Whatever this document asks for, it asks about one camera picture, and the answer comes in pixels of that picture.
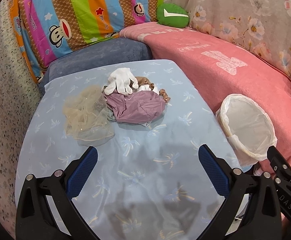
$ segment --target pile of clothes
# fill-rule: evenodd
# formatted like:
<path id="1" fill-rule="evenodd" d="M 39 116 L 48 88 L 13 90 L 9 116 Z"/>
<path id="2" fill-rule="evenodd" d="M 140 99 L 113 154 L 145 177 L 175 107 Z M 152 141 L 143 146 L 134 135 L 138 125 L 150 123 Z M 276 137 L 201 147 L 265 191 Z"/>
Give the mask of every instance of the pile of clothes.
<path id="1" fill-rule="evenodd" d="M 108 105 L 108 119 L 148 126 L 161 115 L 170 100 L 164 89 L 146 77 L 135 77 L 129 68 L 118 68 L 102 89 Z"/>
<path id="2" fill-rule="evenodd" d="M 108 78 L 109 85 L 92 85 L 63 105 L 67 136 L 81 146 L 99 146 L 114 136 L 111 121 L 148 126 L 164 111 L 170 100 L 146 77 L 135 77 L 129 68 L 118 68 Z"/>

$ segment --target pink towel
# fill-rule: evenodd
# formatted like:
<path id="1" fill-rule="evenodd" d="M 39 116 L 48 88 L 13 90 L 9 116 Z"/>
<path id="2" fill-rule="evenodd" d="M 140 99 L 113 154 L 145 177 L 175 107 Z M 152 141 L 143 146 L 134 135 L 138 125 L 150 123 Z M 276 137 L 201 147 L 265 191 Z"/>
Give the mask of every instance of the pink towel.
<path id="1" fill-rule="evenodd" d="M 121 37 L 147 44 L 155 59 L 174 61 L 197 88 L 213 112 L 229 94 L 243 94 L 270 116 L 277 149 L 291 166 L 291 81 L 250 52 L 190 29 L 155 22 L 129 26 Z M 273 173 L 268 160 L 263 171 Z"/>

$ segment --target purple cloth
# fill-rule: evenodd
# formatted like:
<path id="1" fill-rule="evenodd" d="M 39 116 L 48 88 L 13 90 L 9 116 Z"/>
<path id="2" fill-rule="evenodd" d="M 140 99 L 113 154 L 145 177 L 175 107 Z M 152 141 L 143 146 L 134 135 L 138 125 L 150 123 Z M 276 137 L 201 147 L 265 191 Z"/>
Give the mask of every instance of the purple cloth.
<path id="1" fill-rule="evenodd" d="M 103 95 L 117 122 L 151 122 L 161 115 L 165 107 L 165 101 L 153 91 L 140 91 L 124 96 L 115 90 L 108 96 L 105 93 Z"/>

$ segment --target blue gripper pad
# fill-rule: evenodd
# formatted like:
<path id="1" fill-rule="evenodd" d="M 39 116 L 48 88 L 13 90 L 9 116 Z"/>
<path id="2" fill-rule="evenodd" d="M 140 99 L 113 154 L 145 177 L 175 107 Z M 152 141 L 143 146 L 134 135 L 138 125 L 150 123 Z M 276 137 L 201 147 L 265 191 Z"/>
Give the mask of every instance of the blue gripper pad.
<path id="1" fill-rule="evenodd" d="M 227 198 L 230 193 L 229 178 L 217 163 L 216 157 L 213 157 L 213 153 L 210 153 L 210 149 L 207 148 L 206 145 L 200 146 L 199 160 L 217 193 Z"/>
<path id="2" fill-rule="evenodd" d="M 97 161 L 98 151 L 92 147 L 67 180 L 65 193 L 69 199 L 80 194 Z"/>

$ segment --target green pillow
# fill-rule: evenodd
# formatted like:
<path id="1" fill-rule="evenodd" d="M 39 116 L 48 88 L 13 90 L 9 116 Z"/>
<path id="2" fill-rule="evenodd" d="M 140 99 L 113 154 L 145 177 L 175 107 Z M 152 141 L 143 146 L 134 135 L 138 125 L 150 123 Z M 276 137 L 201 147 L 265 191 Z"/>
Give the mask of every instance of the green pillow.
<path id="1" fill-rule="evenodd" d="M 163 3 L 157 9 L 158 23 L 170 27 L 184 28 L 189 23 L 186 10 L 173 3 Z"/>

